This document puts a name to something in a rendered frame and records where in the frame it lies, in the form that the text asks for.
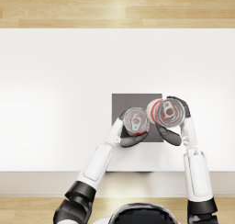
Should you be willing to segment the red can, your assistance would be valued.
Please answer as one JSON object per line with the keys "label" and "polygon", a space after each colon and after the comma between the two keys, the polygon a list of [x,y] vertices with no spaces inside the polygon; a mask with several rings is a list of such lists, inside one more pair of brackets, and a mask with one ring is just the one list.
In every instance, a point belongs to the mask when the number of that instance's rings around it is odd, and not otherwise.
{"label": "red can", "polygon": [[145,110],[141,107],[132,107],[128,109],[123,118],[124,127],[129,135],[141,135],[149,131],[150,121]]}
{"label": "red can", "polygon": [[148,105],[146,114],[152,124],[173,128],[183,123],[185,107],[176,99],[154,99]]}

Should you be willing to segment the dark grey square mat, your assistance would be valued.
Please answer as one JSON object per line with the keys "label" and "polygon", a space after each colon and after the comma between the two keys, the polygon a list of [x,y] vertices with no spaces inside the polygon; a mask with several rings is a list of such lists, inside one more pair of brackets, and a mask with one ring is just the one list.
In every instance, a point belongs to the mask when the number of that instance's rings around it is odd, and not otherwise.
{"label": "dark grey square mat", "polygon": [[[162,98],[162,94],[113,94],[112,95],[112,121],[126,109],[131,107],[146,108],[154,99]],[[156,126],[150,124],[149,135],[144,142],[163,142]]]}

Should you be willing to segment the dark round robot body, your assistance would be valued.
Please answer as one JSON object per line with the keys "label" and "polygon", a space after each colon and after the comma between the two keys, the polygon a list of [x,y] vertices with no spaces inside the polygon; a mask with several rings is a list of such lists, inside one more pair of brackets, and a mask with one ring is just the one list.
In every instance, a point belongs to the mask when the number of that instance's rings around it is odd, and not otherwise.
{"label": "dark round robot body", "polygon": [[112,216],[100,218],[92,224],[181,224],[173,213],[153,203],[130,203],[117,209]]}

